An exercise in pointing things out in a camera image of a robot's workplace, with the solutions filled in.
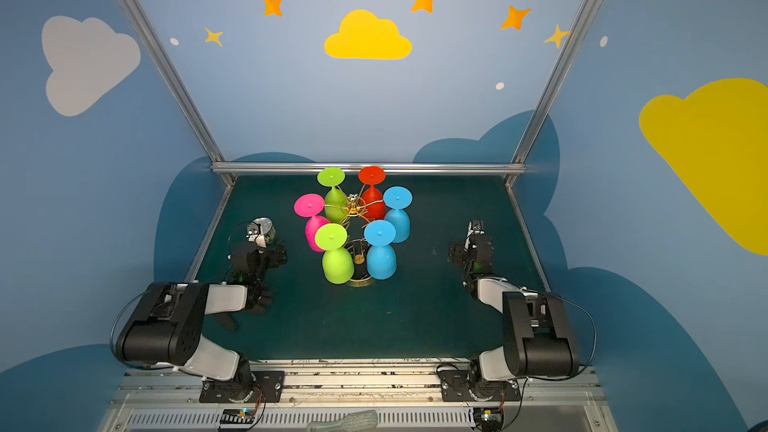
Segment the blue wine glass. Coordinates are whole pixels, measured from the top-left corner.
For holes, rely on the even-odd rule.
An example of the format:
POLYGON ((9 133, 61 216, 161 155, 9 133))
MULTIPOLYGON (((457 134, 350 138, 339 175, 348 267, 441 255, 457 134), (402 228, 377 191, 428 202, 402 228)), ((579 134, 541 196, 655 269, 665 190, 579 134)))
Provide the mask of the blue wine glass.
POLYGON ((383 199, 385 205, 389 208, 385 214, 385 220, 395 227, 393 242, 403 243, 409 238, 411 232, 410 217, 405 209, 411 205, 413 195, 405 187, 393 186, 384 192, 383 199))
POLYGON ((396 254, 391 246, 395 235, 395 227, 386 220, 373 221, 364 230, 364 238, 370 245, 366 256, 367 269, 376 280, 386 280, 397 270, 396 254))

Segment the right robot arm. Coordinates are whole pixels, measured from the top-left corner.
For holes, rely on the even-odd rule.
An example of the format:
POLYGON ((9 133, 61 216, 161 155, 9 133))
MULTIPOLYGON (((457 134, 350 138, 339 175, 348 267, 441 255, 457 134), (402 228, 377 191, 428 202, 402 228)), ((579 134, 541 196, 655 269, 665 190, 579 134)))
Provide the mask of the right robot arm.
POLYGON ((462 268, 470 296, 500 313, 502 344, 480 353, 474 378, 502 382, 518 377, 568 380, 579 374, 580 358, 565 310, 552 293, 512 284, 494 273, 494 245, 485 232, 471 229, 449 249, 451 263, 462 268))

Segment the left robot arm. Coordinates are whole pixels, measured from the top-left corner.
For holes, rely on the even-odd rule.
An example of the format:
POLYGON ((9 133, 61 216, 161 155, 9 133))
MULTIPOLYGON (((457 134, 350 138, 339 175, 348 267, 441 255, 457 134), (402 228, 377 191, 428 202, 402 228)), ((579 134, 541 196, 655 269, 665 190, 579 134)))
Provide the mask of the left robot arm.
POLYGON ((283 243, 242 243, 230 254, 232 276, 222 283, 154 282, 137 295, 121 332, 110 331, 110 348, 122 364, 135 369, 175 368, 203 379, 200 400, 248 403, 263 398, 248 359, 203 335, 211 316, 224 328, 238 328, 238 312, 264 313, 273 296, 266 272, 288 261, 283 243))

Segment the pink wine glass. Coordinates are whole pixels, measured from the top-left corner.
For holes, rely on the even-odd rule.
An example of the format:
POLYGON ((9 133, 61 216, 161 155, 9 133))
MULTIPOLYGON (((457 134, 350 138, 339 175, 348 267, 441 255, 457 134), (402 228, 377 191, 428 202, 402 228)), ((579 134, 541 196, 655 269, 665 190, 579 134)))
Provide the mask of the pink wine glass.
POLYGON ((318 194, 305 194, 299 197, 294 203, 294 211, 300 217, 307 219, 305 225, 305 237, 310 248, 315 252, 323 252, 315 240, 317 231, 330 223, 322 215, 325 210, 324 198, 318 194))

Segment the front green wine glass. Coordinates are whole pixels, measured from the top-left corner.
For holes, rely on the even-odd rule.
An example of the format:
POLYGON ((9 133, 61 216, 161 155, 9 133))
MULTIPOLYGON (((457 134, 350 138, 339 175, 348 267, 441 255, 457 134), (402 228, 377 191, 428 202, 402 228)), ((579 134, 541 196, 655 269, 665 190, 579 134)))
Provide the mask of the front green wine glass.
POLYGON ((332 284, 344 284, 354 274, 354 261, 345 248, 347 229, 337 223, 329 223, 318 229, 315 243, 323 251, 322 268, 332 284))

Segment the green wine glass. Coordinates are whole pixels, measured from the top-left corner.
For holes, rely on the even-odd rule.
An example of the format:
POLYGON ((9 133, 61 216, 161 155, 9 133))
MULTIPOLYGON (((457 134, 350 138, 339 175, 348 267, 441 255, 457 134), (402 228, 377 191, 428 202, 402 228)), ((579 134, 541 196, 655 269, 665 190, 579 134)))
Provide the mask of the green wine glass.
POLYGON ((337 223, 329 223, 318 229, 315 243, 323 251, 322 268, 332 284, 344 284, 354 274, 354 261, 345 248, 347 229, 337 223))
POLYGON ((317 180, 329 188, 324 198, 326 218, 330 222, 341 223, 348 213, 347 195, 340 188, 345 172, 337 167, 328 167, 318 173, 317 180))

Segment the back green wine glass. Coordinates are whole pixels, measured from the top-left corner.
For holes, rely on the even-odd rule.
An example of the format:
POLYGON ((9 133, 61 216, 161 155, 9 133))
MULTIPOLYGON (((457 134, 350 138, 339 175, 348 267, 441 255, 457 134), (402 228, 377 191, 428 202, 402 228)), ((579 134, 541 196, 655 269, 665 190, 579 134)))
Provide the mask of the back green wine glass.
POLYGON ((318 173, 317 180, 329 188, 324 198, 326 218, 330 222, 341 223, 348 213, 347 195, 340 188, 345 172, 337 167, 328 167, 318 173))

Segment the red wine glass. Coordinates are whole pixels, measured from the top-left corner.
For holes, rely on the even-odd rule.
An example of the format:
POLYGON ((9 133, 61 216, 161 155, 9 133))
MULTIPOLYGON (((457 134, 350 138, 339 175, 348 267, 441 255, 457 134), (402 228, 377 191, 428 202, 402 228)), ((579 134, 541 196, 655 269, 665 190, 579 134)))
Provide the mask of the red wine glass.
POLYGON ((368 221, 385 218, 387 206, 383 201, 383 193, 376 188, 385 178, 386 173, 378 166, 364 167, 358 173, 358 179, 363 184, 363 192, 360 195, 364 206, 362 217, 368 221))

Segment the silver tin can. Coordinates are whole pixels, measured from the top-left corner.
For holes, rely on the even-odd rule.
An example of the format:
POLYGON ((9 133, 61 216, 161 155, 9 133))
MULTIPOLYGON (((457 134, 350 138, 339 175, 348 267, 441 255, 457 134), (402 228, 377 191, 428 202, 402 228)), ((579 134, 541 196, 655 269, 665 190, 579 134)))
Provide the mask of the silver tin can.
POLYGON ((246 239, 259 247, 266 248, 276 237, 273 222, 268 217, 259 217, 247 224, 246 239))

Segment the yellow black work glove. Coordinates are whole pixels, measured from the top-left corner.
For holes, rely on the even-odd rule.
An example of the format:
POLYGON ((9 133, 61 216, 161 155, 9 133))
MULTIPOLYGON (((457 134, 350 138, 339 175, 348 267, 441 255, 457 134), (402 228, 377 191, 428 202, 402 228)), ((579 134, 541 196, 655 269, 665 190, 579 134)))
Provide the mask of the yellow black work glove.
MULTIPOLYGON (((272 303, 273 294, 268 290, 262 290, 259 294, 247 299, 244 311, 252 315, 264 314, 272 303)), ((216 313, 213 314, 213 318, 228 331, 236 331, 239 328, 232 312, 216 313)))

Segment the left circuit board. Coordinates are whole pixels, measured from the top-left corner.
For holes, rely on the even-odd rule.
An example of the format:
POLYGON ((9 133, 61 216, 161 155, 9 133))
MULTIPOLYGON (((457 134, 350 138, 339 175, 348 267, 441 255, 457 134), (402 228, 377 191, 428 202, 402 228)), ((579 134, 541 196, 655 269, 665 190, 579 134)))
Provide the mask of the left circuit board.
POLYGON ((248 431, 256 423, 257 413, 253 408, 224 409, 218 418, 217 431, 248 431))

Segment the circuit board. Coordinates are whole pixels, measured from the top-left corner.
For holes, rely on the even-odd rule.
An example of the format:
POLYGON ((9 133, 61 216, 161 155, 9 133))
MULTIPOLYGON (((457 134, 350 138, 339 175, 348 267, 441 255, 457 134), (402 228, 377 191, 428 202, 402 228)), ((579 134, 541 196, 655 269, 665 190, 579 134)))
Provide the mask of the circuit board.
POLYGON ((504 412, 498 409, 474 408, 472 418, 475 432, 499 432, 504 427, 504 412))
POLYGON ((217 431, 248 431, 256 423, 257 413, 253 408, 224 409, 218 418, 217 431))

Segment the right circuit board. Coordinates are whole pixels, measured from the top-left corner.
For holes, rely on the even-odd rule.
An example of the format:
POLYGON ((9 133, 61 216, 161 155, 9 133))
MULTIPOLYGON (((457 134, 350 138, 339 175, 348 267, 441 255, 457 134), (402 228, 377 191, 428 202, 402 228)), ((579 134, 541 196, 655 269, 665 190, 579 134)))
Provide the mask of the right circuit board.
POLYGON ((499 432, 504 427, 504 412, 498 409, 474 408, 472 418, 475 432, 499 432))

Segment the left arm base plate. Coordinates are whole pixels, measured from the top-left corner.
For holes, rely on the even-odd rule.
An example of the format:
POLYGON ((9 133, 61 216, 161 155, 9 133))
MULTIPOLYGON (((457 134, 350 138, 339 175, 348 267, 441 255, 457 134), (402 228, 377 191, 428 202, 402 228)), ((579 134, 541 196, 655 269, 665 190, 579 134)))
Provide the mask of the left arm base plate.
POLYGON ((199 402, 203 404, 277 403, 284 386, 284 371, 251 371, 229 381, 204 380, 199 402))

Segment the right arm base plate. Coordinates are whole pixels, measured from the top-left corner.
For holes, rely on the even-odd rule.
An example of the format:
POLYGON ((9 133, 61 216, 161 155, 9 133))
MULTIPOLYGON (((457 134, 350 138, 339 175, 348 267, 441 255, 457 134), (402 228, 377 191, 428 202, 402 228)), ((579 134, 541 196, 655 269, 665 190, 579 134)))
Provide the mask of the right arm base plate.
POLYGON ((436 371, 444 402, 520 401, 516 382, 488 381, 477 371, 441 368, 436 371))

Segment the aluminium rail base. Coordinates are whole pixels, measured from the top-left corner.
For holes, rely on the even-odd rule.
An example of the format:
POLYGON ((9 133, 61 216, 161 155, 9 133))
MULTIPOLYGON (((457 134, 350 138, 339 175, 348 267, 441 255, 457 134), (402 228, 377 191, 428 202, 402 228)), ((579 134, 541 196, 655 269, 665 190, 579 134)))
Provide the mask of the aluminium rail base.
POLYGON ((277 403, 203 404, 203 381, 180 372, 127 372, 102 431, 217 431, 224 409, 253 408, 248 431, 304 431, 373 411, 380 431, 474 431, 474 408, 504 412, 501 431, 615 431, 596 373, 548 382, 514 379, 520 401, 444 402, 436 371, 469 369, 466 359, 264 360, 252 371, 284 371, 277 403))

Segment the right frame post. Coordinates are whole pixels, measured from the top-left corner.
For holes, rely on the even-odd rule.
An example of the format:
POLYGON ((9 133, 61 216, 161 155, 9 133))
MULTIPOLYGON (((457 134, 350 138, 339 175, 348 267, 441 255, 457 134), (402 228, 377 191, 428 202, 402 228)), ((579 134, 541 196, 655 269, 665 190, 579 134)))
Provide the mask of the right frame post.
POLYGON ((544 123, 554 106, 560 89, 579 53, 579 50, 598 14, 604 0, 582 0, 565 44, 560 47, 553 69, 546 82, 542 95, 529 119, 511 160, 515 170, 505 176, 505 186, 509 192, 516 178, 525 173, 525 164, 538 138, 544 123))

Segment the frame post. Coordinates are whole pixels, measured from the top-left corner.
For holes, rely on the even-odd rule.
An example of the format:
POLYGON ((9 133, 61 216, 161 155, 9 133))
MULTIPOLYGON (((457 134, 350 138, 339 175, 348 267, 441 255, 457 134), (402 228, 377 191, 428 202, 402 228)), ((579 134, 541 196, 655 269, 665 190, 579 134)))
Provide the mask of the frame post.
POLYGON ((117 0, 212 164, 225 157, 187 90, 140 0, 117 0))
POLYGON ((505 176, 505 186, 509 192, 516 178, 525 173, 525 164, 538 138, 544 123, 554 106, 560 89, 579 53, 579 50, 598 14, 604 0, 582 0, 565 44, 560 47, 553 69, 546 82, 542 95, 529 119, 511 160, 515 170, 505 176))

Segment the left frame post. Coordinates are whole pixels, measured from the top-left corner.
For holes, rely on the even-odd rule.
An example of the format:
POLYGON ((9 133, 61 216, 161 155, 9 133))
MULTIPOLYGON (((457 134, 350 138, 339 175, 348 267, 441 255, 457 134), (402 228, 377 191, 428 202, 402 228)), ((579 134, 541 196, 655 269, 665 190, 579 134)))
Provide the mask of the left frame post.
POLYGON ((117 0, 212 164, 225 157, 187 90, 140 0, 117 0))

